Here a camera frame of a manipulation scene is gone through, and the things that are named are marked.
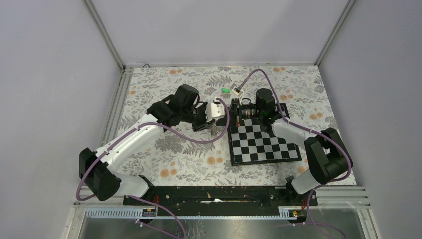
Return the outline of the silver keyring with clips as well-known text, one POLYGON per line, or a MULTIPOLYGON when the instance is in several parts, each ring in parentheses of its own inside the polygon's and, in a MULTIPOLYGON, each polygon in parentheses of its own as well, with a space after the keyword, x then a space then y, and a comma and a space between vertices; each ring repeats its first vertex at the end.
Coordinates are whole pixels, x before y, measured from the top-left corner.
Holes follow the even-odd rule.
POLYGON ((209 131, 211 136, 216 137, 220 134, 219 126, 215 122, 210 124, 209 131))

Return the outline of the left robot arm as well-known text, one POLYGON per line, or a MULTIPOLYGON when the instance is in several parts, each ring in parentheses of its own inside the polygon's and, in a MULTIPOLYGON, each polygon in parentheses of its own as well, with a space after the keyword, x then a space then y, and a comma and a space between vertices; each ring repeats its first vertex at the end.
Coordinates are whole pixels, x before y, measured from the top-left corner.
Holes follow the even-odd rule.
POLYGON ((150 204, 154 192, 147 181, 141 176, 126 176, 117 171, 140 146, 167 131, 176 133, 172 128, 179 123, 189 123, 194 131, 200 131, 224 116, 225 106, 221 99, 200 103, 198 97, 197 89, 183 84, 174 94, 153 103, 122 135, 96 150, 83 149, 79 153, 81 181, 77 200, 95 197, 105 201, 114 195, 135 195, 141 204, 150 204))

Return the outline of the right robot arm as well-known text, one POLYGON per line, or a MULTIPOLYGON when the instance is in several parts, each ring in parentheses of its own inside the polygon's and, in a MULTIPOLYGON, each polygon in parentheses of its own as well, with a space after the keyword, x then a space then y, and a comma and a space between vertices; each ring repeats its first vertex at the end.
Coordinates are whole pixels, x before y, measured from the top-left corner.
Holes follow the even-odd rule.
POLYGON ((290 162, 299 160, 299 149, 304 150, 308 169, 288 180, 285 192, 292 205, 302 202, 309 190, 351 173, 353 162, 337 130, 318 132, 291 122, 270 89, 258 89, 253 103, 232 99, 229 115, 216 124, 229 124, 233 164, 290 162))

